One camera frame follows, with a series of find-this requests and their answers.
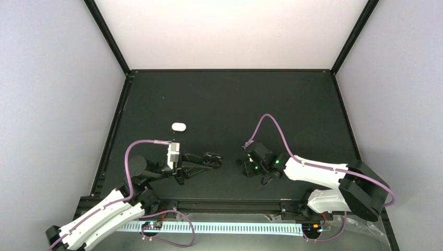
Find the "white earbud charging case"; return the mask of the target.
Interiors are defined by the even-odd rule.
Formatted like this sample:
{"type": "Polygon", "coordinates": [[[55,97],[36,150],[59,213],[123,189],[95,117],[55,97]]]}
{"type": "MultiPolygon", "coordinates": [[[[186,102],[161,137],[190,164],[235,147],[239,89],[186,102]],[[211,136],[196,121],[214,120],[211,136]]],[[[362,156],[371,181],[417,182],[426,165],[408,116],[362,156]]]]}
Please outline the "white earbud charging case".
{"type": "Polygon", "coordinates": [[[171,125],[171,129],[175,132],[184,132],[187,129],[187,126],[185,123],[181,123],[181,122],[174,122],[171,125]]]}

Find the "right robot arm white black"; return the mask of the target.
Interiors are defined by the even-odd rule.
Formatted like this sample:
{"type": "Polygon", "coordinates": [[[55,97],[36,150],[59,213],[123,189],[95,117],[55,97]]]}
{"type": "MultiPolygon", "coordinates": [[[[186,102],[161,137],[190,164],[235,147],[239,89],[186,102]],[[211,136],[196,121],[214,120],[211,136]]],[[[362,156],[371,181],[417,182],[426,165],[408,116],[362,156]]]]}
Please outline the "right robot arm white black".
{"type": "Polygon", "coordinates": [[[275,154],[260,142],[243,147],[248,159],[243,174],[253,177],[305,181],[317,185],[297,205],[299,215],[311,219],[325,212],[351,212],[361,219],[375,222],[388,197],[388,184],[360,160],[349,164],[316,162],[288,152],[275,154]]]}

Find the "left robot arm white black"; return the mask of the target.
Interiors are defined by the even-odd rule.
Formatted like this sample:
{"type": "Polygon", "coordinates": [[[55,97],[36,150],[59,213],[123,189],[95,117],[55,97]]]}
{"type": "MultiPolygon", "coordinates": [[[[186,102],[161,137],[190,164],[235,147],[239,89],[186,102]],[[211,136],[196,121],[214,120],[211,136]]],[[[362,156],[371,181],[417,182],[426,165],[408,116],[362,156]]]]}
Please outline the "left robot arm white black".
{"type": "Polygon", "coordinates": [[[145,215],[156,215],[160,199],[150,182],[173,178],[178,184],[200,173],[220,168],[222,156],[177,154],[168,161],[152,162],[138,155],[129,160],[131,179],[113,189],[104,199],[71,223],[46,230],[50,250],[92,250],[100,241],[123,225],[145,215]]]}

